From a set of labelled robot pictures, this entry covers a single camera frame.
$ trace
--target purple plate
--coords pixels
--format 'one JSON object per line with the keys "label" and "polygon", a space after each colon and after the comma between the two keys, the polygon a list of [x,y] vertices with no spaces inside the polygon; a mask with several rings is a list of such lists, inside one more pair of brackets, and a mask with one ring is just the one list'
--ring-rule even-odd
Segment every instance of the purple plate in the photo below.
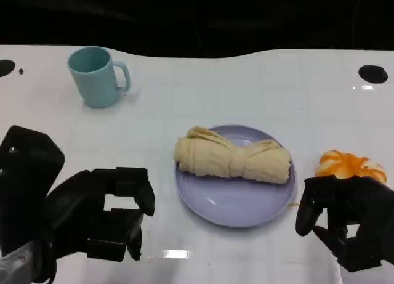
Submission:
{"label": "purple plate", "polygon": [[[248,145],[268,134],[245,126],[217,126],[211,130],[236,145]],[[251,181],[243,178],[198,177],[175,165],[178,194],[196,214],[226,227],[253,227],[271,221],[291,202],[295,193],[295,172],[291,162],[285,184]]]}

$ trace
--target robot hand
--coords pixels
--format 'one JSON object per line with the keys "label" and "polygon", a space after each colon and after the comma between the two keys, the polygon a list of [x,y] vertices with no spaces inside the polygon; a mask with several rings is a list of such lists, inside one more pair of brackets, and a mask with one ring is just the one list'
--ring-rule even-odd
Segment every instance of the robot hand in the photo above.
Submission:
{"label": "robot hand", "polygon": [[[75,252],[136,261],[144,215],[155,211],[145,168],[81,171],[48,191],[65,158],[46,134],[12,126],[0,145],[0,283],[42,283],[56,260]],[[138,209],[104,210],[105,195],[132,197]]]}
{"label": "robot hand", "polygon": [[[327,208],[328,228],[315,226]],[[359,224],[347,238],[347,226]],[[394,192],[370,177],[335,176],[305,180],[295,229],[301,236],[312,230],[349,272],[394,264]]]}

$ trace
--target white tabletop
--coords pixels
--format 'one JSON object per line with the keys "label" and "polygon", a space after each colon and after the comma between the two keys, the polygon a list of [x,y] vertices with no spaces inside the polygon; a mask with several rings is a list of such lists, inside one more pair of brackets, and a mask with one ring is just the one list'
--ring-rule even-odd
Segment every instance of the white tabletop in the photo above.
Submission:
{"label": "white tabletop", "polygon": [[[314,235],[296,234],[295,207],[266,226],[234,231],[185,209],[173,177],[174,144],[196,124],[244,124],[290,151],[296,201],[303,180],[331,148],[371,157],[386,168],[394,187],[393,53],[275,50],[229,59],[165,59],[110,51],[128,66],[132,90],[120,103],[94,110],[83,106],[66,67],[75,49],[0,46],[1,59],[16,63],[0,78],[0,139],[13,124],[50,135],[66,156],[56,184],[83,169],[143,166],[156,212],[143,222],[141,262],[129,255],[118,263],[74,254],[58,261],[56,284],[335,282],[330,252]],[[363,81],[357,71],[365,64],[383,66],[387,82]],[[132,199],[107,197],[108,209],[133,206]]]}

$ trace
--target beige rag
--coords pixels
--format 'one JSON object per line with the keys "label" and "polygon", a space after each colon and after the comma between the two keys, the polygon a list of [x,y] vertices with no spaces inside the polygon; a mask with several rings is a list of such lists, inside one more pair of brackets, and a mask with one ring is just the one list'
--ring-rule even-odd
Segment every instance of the beige rag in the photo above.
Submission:
{"label": "beige rag", "polygon": [[289,178],[291,160],[287,150],[274,140],[237,147],[216,132],[197,126],[178,140],[174,158],[182,171],[197,176],[242,176],[276,184]]}

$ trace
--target black cable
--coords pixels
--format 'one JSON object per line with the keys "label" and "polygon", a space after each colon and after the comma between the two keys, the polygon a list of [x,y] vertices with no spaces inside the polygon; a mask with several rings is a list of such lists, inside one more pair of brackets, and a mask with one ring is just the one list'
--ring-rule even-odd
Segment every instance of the black cable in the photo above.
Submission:
{"label": "black cable", "polygon": [[209,53],[208,53],[208,51],[207,51],[207,49],[206,49],[206,47],[204,45],[203,39],[201,38],[201,35],[200,35],[200,30],[199,30],[199,27],[198,27],[197,7],[199,5],[201,5],[200,2],[198,2],[197,0],[194,0],[194,6],[193,6],[193,29],[195,31],[195,35],[197,37],[198,44],[199,44],[201,50],[203,51],[205,58],[210,58],[211,56],[209,55]]}
{"label": "black cable", "polygon": [[350,48],[354,49],[355,46],[355,36],[356,36],[356,19],[357,19],[357,14],[358,14],[358,8],[360,7],[360,4],[363,0],[357,0],[355,10],[353,12],[353,20],[352,20],[352,33],[350,36]]}
{"label": "black cable", "polygon": [[55,281],[56,273],[57,273],[57,263],[55,262],[47,284],[52,284]]}

